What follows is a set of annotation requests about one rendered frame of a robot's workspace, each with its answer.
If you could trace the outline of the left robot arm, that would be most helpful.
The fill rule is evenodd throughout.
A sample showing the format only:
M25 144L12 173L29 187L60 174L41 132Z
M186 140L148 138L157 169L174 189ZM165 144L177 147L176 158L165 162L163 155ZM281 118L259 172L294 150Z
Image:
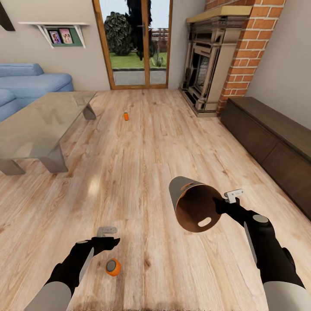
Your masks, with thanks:
M93 256L103 250L111 251L119 244L120 238L105 236L114 233L117 233L116 227L100 227L96 237L78 241L63 263L55 266L49 280L23 311L67 311L75 288L81 283Z

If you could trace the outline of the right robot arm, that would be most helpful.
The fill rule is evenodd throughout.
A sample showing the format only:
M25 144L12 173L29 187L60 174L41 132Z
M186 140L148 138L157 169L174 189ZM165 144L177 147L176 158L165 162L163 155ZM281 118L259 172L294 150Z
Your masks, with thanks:
M227 213L245 228L269 311L311 311L311 297L296 273L290 251L280 246L267 217L240 206L240 195L243 189L225 192L228 199L222 201L213 197L216 213Z

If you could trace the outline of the trash can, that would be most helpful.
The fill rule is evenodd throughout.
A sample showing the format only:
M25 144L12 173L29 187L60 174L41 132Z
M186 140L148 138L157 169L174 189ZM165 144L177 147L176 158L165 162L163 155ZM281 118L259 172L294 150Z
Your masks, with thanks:
M220 201L224 199L216 188L184 176L178 176L170 182L169 192L176 219L186 231L205 232L220 220L222 214L216 213L213 197ZM203 227L199 226L198 223L206 218L211 218L211 222Z

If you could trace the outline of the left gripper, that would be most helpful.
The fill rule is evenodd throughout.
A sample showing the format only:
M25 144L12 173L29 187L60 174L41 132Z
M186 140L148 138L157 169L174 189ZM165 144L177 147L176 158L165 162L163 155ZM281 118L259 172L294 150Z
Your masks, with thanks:
M98 253L102 252L103 250L111 251L120 242L120 238L114 239L114 237L106 236L104 238L93 237L92 240L97 240L100 244L100 251Z

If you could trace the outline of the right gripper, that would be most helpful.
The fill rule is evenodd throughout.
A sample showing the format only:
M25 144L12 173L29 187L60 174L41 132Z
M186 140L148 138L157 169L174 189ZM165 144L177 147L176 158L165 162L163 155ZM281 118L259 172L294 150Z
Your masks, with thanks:
M240 199L237 197L236 197L235 203L229 203L229 202L226 202L225 200L220 201L215 197L213 197L213 200L214 200L215 205L216 205L216 213L217 214L227 213L232 218L233 218L233 214L236 212L236 210L242 207L242 206L240 206Z

